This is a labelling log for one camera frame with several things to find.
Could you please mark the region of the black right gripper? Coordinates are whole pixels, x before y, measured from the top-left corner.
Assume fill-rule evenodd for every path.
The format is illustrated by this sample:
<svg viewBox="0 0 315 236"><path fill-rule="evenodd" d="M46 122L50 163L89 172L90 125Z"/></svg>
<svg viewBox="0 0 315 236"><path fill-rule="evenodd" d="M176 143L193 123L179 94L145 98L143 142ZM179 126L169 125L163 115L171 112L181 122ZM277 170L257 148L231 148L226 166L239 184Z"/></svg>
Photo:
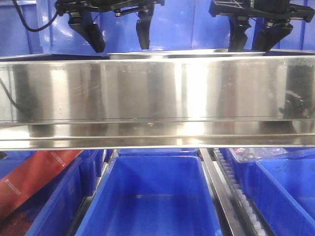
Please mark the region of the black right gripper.
<svg viewBox="0 0 315 236"><path fill-rule="evenodd" d="M290 20L311 22L315 10L309 6L293 4L289 0L213 0L211 16L229 17L230 38L228 52L242 52L247 42L246 30L251 28L249 17L256 20L252 49L270 51L283 38L291 34Z"/></svg>

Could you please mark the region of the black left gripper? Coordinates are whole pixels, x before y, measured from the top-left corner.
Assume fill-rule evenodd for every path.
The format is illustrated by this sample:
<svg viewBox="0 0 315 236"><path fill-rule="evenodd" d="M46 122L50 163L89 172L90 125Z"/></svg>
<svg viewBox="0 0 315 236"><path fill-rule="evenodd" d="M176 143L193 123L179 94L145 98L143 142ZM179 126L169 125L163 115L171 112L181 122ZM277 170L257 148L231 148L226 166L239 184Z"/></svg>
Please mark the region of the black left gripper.
<svg viewBox="0 0 315 236"><path fill-rule="evenodd" d="M105 42L91 12L114 12L116 17L138 12L136 31L142 50L150 46L150 26L156 4L164 6L163 0L58 0L57 13L69 14L68 25L81 35L96 53L103 53Z"/></svg>

